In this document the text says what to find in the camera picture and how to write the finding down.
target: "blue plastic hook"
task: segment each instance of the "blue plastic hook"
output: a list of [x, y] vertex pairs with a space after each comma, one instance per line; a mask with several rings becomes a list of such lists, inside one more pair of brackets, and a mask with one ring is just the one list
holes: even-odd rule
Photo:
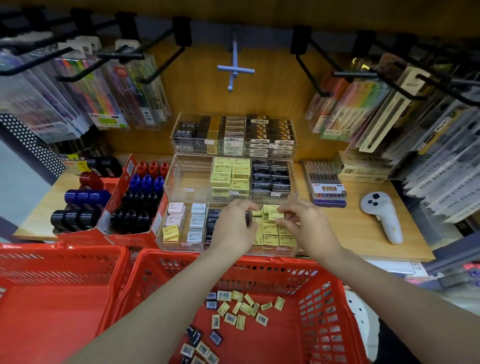
[[233, 79], [237, 78], [239, 73], [247, 73], [247, 74], [255, 74], [255, 70], [251, 68], [241, 68], [239, 67], [239, 59], [238, 59], [238, 49], [237, 49], [237, 35], [233, 32], [233, 55], [232, 55], [232, 66], [220, 66], [216, 67], [219, 71], [227, 71], [231, 72], [230, 80], [228, 82], [228, 92], [233, 91]]

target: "polka dot pattern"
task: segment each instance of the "polka dot pattern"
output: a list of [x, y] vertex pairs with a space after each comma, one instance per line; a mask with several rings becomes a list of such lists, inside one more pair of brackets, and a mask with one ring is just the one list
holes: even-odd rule
[[65, 170], [65, 166], [50, 150], [36, 144], [37, 137], [21, 121], [10, 114], [0, 113], [0, 122], [55, 176]]

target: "red shopping basket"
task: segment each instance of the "red shopping basket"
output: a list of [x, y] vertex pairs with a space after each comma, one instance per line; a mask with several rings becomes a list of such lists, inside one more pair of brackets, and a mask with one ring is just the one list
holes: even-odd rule
[[[115, 320], [145, 300], [198, 254], [143, 249], [118, 299]], [[208, 338], [212, 314], [203, 305], [193, 325], [211, 350], [228, 364], [236, 363], [367, 363], [360, 332], [342, 282], [309, 259], [244, 256], [220, 279], [214, 290], [238, 290], [255, 302], [285, 299], [282, 311], [263, 311], [266, 327], [247, 317], [244, 331], [221, 320], [220, 346]], [[180, 343], [171, 363], [180, 362]]]
[[120, 246], [0, 244], [0, 363], [62, 363], [103, 332], [128, 258]]

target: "white game controller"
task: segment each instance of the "white game controller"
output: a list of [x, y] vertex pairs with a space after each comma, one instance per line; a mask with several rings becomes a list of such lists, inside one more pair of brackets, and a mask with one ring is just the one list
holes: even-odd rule
[[389, 195], [384, 192], [372, 192], [361, 199], [360, 208], [381, 221], [385, 234], [392, 244], [403, 242], [402, 228]]

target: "white eraser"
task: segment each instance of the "white eraser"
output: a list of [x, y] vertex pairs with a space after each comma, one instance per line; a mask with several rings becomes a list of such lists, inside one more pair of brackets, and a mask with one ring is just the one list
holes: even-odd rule
[[180, 226], [181, 223], [182, 223], [182, 215], [168, 215], [167, 221], [165, 222], [165, 226], [172, 226], [172, 225]]
[[203, 230], [205, 224], [205, 215], [192, 215], [190, 220], [190, 229]]
[[207, 204], [192, 204], [192, 215], [204, 215], [207, 210]]
[[203, 231], [192, 230], [188, 232], [187, 243], [201, 243]]
[[183, 202], [170, 202], [168, 205], [169, 215], [183, 215], [184, 211], [185, 211], [185, 206]]

